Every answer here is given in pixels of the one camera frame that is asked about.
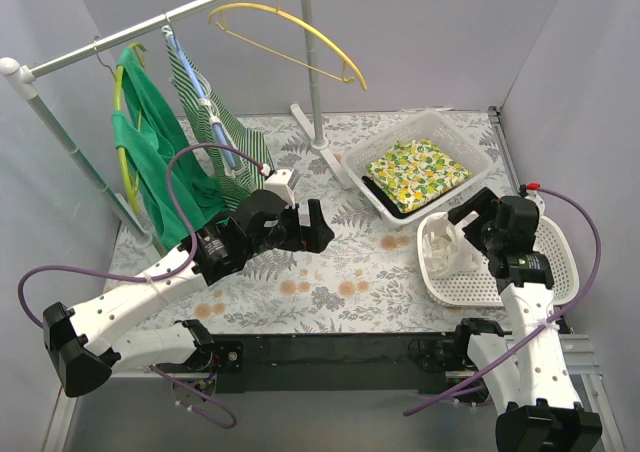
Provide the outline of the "yellow plastic hanger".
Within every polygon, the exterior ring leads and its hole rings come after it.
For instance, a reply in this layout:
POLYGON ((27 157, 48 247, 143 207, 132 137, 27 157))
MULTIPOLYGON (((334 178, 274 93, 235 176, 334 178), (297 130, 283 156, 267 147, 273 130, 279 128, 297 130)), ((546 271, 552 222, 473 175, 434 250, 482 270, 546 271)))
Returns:
POLYGON ((313 20, 311 0, 294 11, 285 0, 238 0, 215 7, 207 23, 230 37, 320 77, 369 89, 358 64, 313 20))

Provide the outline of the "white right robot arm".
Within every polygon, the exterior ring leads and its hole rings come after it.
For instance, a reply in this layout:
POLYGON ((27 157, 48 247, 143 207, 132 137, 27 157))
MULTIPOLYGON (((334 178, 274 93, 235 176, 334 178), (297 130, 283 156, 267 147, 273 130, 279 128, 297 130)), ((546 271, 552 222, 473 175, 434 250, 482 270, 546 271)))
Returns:
POLYGON ((473 323, 452 345, 454 361, 482 373, 498 416, 500 451, 591 451, 601 438, 600 416, 585 410, 571 381, 554 318, 554 278, 534 244, 537 205, 520 196, 496 196, 484 187, 448 213, 465 239, 488 261, 512 321, 507 344, 497 329, 473 323))

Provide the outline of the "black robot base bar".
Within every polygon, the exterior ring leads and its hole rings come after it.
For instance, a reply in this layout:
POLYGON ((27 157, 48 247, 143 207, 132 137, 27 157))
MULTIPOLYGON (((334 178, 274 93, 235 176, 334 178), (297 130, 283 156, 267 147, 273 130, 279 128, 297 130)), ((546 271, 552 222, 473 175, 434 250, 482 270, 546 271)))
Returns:
POLYGON ((203 369, 220 393, 437 394, 476 372, 453 332, 216 336, 203 369))

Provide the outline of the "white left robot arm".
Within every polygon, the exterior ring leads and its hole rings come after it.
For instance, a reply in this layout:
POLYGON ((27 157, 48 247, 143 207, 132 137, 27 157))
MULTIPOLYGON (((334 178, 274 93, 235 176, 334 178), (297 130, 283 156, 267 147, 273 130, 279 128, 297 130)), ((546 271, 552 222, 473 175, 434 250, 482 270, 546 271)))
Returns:
POLYGON ((243 270, 253 257, 279 249, 323 252, 335 234, 321 203, 299 214, 273 192, 259 190, 231 214, 221 214, 187 237, 159 262, 86 302, 56 302, 43 312, 44 345, 69 397, 88 394, 116 371, 156 364, 205 370, 215 358, 213 339, 195 320, 141 332, 138 325, 171 302, 243 270))

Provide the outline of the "green white striped tank top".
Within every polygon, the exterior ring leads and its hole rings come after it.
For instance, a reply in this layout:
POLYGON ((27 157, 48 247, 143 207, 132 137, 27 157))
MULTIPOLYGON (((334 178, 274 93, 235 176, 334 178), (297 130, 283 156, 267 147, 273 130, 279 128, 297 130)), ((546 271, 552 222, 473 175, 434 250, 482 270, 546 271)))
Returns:
MULTIPOLYGON (((263 134, 245 127, 227 109, 186 55, 172 28, 165 26, 162 33, 172 70, 171 83, 196 140, 233 147, 272 167, 274 162, 263 134)), ((265 177, 247 159, 224 149, 209 148, 206 153, 229 209, 236 209, 242 199, 263 187, 265 177)))

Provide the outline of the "light blue plastic hanger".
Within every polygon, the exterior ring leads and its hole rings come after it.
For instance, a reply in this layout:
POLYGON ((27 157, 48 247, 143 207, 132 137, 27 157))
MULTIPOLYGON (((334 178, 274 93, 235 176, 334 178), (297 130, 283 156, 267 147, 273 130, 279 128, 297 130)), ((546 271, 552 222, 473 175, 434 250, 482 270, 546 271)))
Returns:
POLYGON ((195 139, 199 143, 213 142, 236 148, 236 143, 219 117, 215 101, 210 97, 209 82, 184 52, 168 17, 165 17, 162 34, 171 65, 170 82, 177 91, 195 139))

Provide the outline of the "lime green plastic hanger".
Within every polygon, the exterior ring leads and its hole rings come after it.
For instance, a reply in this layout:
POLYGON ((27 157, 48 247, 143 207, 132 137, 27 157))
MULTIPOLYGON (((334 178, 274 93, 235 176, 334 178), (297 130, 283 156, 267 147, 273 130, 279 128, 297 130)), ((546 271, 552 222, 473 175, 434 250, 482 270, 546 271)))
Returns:
POLYGON ((127 149, 121 144, 121 139, 124 137, 124 134, 126 132, 130 132, 131 127, 130 122, 125 125, 125 117, 122 113, 122 84, 124 69, 121 65, 117 65, 115 68, 112 68, 102 61, 97 51, 98 39, 99 36, 95 36, 93 39, 93 50, 96 53, 96 57, 99 63, 110 71, 114 79, 113 107, 114 113, 116 114, 116 117, 118 119, 118 122, 114 125, 114 134, 116 138, 116 150, 118 152, 120 170, 122 174, 124 189, 126 192, 126 199, 133 213, 135 215, 139 215, 140 207, 137 202, 137 195, 140 189, 139 172, 135 171, 135 174, 131 173, 131 170, 129 168, 129 155, 127 149))

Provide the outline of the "white oval perforated basket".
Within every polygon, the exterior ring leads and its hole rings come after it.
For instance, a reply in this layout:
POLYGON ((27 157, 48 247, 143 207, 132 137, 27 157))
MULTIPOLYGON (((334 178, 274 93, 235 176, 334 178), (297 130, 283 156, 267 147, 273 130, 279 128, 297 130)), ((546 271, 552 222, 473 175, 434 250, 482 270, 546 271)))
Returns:
MULTIPOLYGON (((473 272, 456 273, 445 278, 429 275, 422 257, 422 236, 426 218, 418 227, 417 251, 422 278, 431 297, 438 303, 450 307, 500 307, 502 302, 496 282, 484 257, 481 267, 473 272)), ((554 279, 554 303, 557 306, 568 303, 579 289, 575 260, 560 228, 545 216, 540 218, 534 250, 544 254, 549 261, 554 279)))

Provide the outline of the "white rectangular plastic basket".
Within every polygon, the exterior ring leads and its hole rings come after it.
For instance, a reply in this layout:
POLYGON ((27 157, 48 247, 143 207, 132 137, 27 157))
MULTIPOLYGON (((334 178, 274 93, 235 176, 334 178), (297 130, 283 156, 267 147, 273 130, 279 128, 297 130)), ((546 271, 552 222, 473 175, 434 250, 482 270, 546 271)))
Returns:
POLYGON ((475 192, 494 168, 491 157, 451 119, 433 109, 410 116, 354 145, 342 155, 342 167, 364 196, 372 203, 382 221, 390 228, 408 225, 437 211, 447 201, 475 192), (430 139, 452 159, 471 172, 471 177, 460 186, 430 202, 406 218, 397 218, 369 190, 361 177, 366 174, 366 165, 381 157, 397 141, 404 143, 413 139, 430 139))

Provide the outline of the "lemon print folded cloth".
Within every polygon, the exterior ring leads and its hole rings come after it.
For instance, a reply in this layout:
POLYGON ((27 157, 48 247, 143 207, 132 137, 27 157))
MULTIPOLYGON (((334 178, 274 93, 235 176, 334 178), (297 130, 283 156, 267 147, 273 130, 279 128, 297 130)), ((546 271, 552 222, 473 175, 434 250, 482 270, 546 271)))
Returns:
POLYGON ((418 210, 472 177, 469 169, 429 139, 396 141, 366 165, 366 172, 403 214, 418 210))

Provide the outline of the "white metal clothes rack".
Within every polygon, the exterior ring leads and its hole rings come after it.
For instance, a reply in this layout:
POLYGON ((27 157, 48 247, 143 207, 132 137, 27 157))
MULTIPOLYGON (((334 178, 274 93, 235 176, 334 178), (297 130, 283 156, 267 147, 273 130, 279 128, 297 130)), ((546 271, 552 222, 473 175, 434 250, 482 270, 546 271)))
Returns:
MULTIPOLYGON (((146 231, 140 225, 132 209, 126 205, 118 194, 114 193, 110 189, 90 161, 80 151, 52 111, 40 98, 36 88, 34 87, 34 83, 39 77, 44 77, 88 57, 96 56, 103 51, 110 50, 118 45, 129 42, 139 36, 150 33, 197 12, 211 9, 213 6, 223 1, 225 0, 194 0, 104 38, 96 39, 88 45, 51 59, 40 65, 29 67, 20 64, 17 60, 10 57, 3 57, 1 59, 1 76, 5 78, 17 95, 31 107, 40 121, 61 144, 67 155, 76 163, 85 177, 93 183, 96 189, 107 200, 121 223, 132 234, 136 247, 141 250, 152 247, 157 252, 161 252, 162 247, 157 239, 153 237, 153 234, 146 231)), ((300 0, 300 4, 302 11, 301 19, 297 19, 291 15, 287 15, 285 18, 291 22, 298 23, 299 26, 304 29, 306 61, 303 63, 303 66, 309 69, 312 117, 307 118, 300 106, 296 103, 290 106, 291 115, 300 128, 309 136, 312 150, 322 157, 340 186, 344 189, 348 189, 353 185, 353 182, 348 177, 348 174, 336 159, 333 152, 330 150, 329 141, 322 126, 320 90, 318 82, 318 76, 322 72, 317 68, 315 42, 323 42, 336 55, 338 55, 343 61, 343 68, 345 70, 349 69, 353 72, 362 89, 367 88, 366 81, 353 60, 351 60, 325 35, 321 34, 312 26, 311 0, 300 0)))

